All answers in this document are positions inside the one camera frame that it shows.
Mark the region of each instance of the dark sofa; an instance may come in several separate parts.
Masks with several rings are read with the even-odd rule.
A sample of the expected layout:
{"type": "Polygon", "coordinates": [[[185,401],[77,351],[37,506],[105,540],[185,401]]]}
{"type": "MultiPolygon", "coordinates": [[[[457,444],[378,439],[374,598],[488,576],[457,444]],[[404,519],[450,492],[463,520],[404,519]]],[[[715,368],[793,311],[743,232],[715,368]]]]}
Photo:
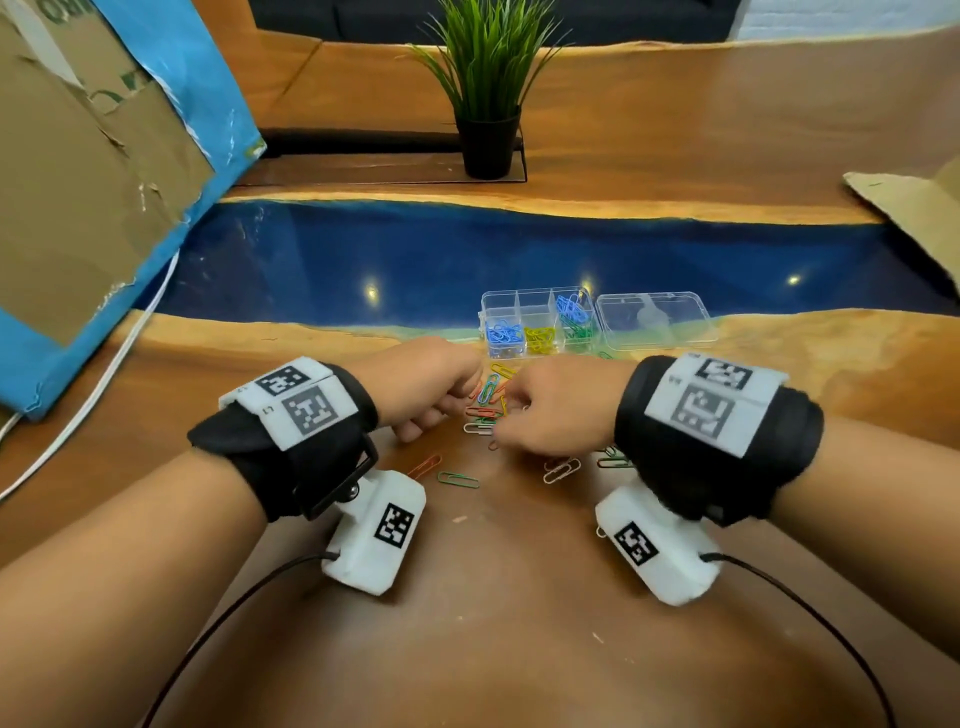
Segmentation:
{"type": "MultiPolygon", "coordinates": [[[[576,45],[627,40],[727,39],[740,0],[556,0],[576,45]]],[[[260,28],[355,43],[430,42],[422,27],[437,0],[250,0],[260,28]]]]}

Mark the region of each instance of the potted plant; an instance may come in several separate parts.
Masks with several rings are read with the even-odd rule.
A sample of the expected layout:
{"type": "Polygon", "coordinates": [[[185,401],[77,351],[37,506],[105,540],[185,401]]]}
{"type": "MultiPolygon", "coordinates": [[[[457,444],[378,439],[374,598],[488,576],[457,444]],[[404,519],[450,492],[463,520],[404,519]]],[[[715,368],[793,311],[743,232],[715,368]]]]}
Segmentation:
{"type": "Polygon", "coordinates": [[[527,92],[562,47],[561,37],[540,53],[559,27],[553,0],[440,3],[443,22],[431,15],[427,24],[440,45],[410,47],[453,105],[467,174],[498,180],[510,172],[527,92]]]}

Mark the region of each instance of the hand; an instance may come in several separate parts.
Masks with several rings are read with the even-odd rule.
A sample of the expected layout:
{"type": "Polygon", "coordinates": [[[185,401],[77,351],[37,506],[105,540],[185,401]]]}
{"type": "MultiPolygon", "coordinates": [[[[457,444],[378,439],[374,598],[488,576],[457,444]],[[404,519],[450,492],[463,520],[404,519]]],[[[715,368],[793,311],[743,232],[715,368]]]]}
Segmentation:
{"type": "Polygon", "coordinates": [[[504,390],[513,412],[493,428],[501,447],[540,455],[581,455],[613,443],[616,409],[635,361],[563,355],[528,364],[504,390]]]}
{"type": "Polygon", "coordinates": [[[404,443],[460,414],[483,375],[473,347],[422,336],[345,366],[364,386],[380,415],[404,443]]]}

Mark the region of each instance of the white wall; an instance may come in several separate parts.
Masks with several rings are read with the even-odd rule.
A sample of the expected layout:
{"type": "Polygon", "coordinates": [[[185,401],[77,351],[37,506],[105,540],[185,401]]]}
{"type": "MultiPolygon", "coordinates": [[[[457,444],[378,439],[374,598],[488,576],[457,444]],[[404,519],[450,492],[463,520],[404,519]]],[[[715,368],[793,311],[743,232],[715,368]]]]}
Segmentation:
{"type": "Polygon", "coordinates": [[[955,22],[960,22],[960,0],[743,0],[730,37],[848,36],[955,22]]]}

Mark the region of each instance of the black wrist strap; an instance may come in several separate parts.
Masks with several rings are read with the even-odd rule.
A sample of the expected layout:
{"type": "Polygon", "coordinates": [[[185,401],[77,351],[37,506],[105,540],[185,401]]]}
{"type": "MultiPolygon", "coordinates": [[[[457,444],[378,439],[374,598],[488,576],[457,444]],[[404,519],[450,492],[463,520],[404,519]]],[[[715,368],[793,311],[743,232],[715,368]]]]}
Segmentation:
{"type": "Polygon", "coordinates": [[[617,408],[616,446],[663,504],[684,518],[707,516],[720,525],[766,518],[777,490],[813,461],[823,410],[805,393],[781,386],[746,453],[735,457],[644,414],[674,361],[651,356],[636,367],[617,408]]]}
{"type": "Polygon", "coordinates": [[[367,390],[342,367],[326,364],[357,405],[357,412],[286,452],[260,419],[236,402],[187,433],[199,449],[226,457],[250,484],[267,520],[315,519],[336,500],[350,500],[357,479],[377,460],[369,432],[379,415],[367,390]]]}

